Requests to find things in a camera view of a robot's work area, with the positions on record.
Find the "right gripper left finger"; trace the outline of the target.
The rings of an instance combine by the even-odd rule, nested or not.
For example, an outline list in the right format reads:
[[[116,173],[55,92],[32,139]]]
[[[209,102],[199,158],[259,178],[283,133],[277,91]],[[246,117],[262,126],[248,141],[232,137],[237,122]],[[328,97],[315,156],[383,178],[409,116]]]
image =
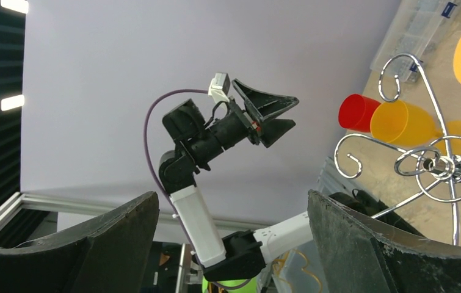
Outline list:
[[[90,220],[0,248],[0,292],[139,292],[159,215],[146,192]]]

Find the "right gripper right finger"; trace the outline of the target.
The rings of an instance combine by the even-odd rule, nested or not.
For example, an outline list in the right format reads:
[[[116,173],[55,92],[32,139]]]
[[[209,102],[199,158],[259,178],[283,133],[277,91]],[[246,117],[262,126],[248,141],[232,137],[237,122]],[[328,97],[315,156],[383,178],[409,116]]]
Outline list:
[[[315,190],[308,216],[329,292],[461,292],[461,247],[414,235]]]

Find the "red wine glass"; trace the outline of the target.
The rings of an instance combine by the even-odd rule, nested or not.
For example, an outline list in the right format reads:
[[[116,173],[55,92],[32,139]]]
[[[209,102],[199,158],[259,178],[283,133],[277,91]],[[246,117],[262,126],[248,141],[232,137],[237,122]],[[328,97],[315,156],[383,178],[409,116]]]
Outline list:
[[[349,95],[338,111],[338,123],[344,129],[371,132],[371,118],[381,105],[379,101],[360,94]]]

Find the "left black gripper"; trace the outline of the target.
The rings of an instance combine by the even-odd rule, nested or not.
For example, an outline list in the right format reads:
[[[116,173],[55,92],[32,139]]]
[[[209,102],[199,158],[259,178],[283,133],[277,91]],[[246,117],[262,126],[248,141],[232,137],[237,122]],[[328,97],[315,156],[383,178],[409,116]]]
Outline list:
[[[231,84],[243,99],[245,108],[241,108],[231,96],[227,102],[227,109],[230,115],[235,117],[238,128],[245,131],[250,143],[259,145],[261,142],[269,148],[295,127],[294,120],[277,117],[298,105],[298,98],[262,92],[238,79],[232,80]]]

